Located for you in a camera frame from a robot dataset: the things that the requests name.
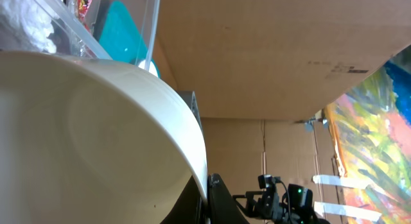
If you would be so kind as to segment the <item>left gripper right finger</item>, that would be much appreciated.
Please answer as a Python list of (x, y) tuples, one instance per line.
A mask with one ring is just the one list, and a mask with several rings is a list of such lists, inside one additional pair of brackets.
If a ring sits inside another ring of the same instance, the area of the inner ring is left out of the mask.
[(249, 224), (219, 174), (209, 175), (207, 185), (211, 224)]

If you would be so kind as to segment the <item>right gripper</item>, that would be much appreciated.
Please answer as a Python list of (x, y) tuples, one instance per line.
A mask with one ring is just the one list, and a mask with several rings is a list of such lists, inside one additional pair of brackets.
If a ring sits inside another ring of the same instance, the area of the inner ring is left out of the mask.
[(236, 205), (248, 218), (283, 221), (283, 208), (279, 201), (276, 184), (282, 184), (280, 177), (258, 176), (260, 191), (247, 191), (244, 195), (233, 195)]

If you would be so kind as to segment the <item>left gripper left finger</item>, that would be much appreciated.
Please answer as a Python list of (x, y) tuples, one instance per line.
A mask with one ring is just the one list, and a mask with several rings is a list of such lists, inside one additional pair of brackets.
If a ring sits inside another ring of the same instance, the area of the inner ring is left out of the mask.
[(169, 214), (161, 224), (201, 224), (202, 197), (195, 179), (191, 177)]

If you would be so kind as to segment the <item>grey dishwasher rack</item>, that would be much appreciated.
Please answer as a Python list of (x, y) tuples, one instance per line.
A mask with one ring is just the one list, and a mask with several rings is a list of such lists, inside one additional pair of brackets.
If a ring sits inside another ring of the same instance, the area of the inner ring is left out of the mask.
[(192, 111), (200, 129), (203, 130), (195, 92), (188, 90), (178, 90), (177, 94), (186, 102), (187, 106)]

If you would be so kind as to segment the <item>white bowl with food scraps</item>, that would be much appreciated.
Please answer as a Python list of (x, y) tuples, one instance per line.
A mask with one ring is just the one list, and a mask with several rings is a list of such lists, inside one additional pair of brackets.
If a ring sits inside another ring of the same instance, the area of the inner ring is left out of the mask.
[(207, 200), (202, 130), (135, 65), (1, 53), (1, 222), (160, 223), (185, 185)]

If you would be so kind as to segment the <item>red snack wrapper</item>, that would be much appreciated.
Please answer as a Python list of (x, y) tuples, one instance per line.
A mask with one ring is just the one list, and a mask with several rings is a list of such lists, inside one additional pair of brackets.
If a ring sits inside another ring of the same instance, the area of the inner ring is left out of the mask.
[(85, 16), (91, 3), (92, 0), (76, 0), (77, 16), (82, 22), (85, 22)]

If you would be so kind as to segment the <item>white napkin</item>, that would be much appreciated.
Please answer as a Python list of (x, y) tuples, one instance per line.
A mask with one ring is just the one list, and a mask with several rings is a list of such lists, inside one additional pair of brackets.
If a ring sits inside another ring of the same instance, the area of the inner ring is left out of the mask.
[(49, 36), (57, 18), (42, 0), (1, 0), (1, 46), (54, 54), (57, 46)]

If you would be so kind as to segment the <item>large white plate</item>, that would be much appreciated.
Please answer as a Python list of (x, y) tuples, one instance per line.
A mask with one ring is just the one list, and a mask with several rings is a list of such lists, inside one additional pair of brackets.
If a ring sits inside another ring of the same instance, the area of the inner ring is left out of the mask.
[(156, 76), (157, 78), (160, 78), (159, 70), (157, 69), (157, 66), (153, 61), (150, 61), (150, 64), (147, 65), (146, 60), (142, 60), (138, 63), (137, 66), (141, 69), (148, 71), (149, 73)]

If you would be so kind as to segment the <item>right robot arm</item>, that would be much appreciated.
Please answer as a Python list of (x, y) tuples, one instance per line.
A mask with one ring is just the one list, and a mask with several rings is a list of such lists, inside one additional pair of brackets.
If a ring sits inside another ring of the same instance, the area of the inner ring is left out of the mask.
[(259, 191), (247, 191), (232, 198), (248, 218), (272, 223), (329, 224), (316, 215), (312, 190), (296, 184), (286, 185), (280, 177), (258, 176)]

